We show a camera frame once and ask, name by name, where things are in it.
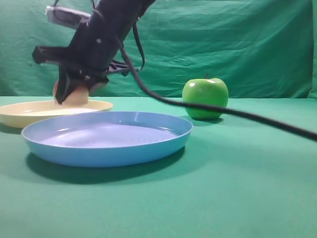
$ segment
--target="cream plate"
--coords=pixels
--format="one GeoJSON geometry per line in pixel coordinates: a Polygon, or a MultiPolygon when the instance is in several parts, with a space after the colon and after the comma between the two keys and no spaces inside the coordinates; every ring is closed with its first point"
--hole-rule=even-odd
{"type": "Polygon", "coordinates": [[[110,111],[112,103],[89,100],[83,106],[60,106],[54,101],[10,104],[0,107],[0,121],[10,127],[24,128],[40,120],[64,115],[110,111]]]}

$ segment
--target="table surface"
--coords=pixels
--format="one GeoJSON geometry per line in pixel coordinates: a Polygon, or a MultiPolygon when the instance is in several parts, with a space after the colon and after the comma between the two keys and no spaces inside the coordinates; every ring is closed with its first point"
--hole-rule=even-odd
{"type": "MultiPolygon", "coordinates": [[[[0,105],[48,98],[1,97],[0,105]]],[[[114,111],[183,108],[150,98],[95,98],[114,111]]],[[[229,107],[317,131],[315,99],[230,99],[229,107]]],[[[64,167],[0,128],[2,238],[316,238],[317,146],[223,115],[193,122],[185,149],[149,164],[64,167]]]]}

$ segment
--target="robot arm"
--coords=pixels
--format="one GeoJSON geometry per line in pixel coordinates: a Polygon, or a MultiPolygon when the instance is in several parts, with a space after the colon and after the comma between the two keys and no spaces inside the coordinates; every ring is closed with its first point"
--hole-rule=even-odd
{"type": "Polygon", "coordinates": [[[32,57],[35,63],[58,65],[59,80],[55,98],[59,104],[79,86],[89,90],[107,84],[108,75],[126,76],[129,67],[113,58],[119,50],[117,39],[124,41],[133,29],[137,46],[145,58],[138,38],[136,22],[155,0],[100,0],[93,13],[88,14],[57,5],[48,6],[48,21],[76,30],[67,47],[36,46],[32,57]]]}

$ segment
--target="green apple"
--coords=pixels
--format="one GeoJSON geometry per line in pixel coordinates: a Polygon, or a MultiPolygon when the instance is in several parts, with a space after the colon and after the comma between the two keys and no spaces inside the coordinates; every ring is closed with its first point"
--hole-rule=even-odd
{"type": "MultiPolygon", "coordinates": [[[[227,107],[228,88],[219,78],[198,78],[189,80],[183,88],[183,102],[209,104],[227,107]]],[[[187,114],[196,120],[215,120],[221,113],[200,109],[186,108],[187,114]]]]}

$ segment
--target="blue plate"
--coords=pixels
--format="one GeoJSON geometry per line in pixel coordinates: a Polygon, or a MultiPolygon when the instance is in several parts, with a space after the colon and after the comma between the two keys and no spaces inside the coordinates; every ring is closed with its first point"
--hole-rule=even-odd
{"type": "Polygon", "coordinates": [[[22,130],[31,152],[62,165],[114,167],[149,162],[183,148],[193,125],[146,112],[95,112],[42,120],[22,130]]]}

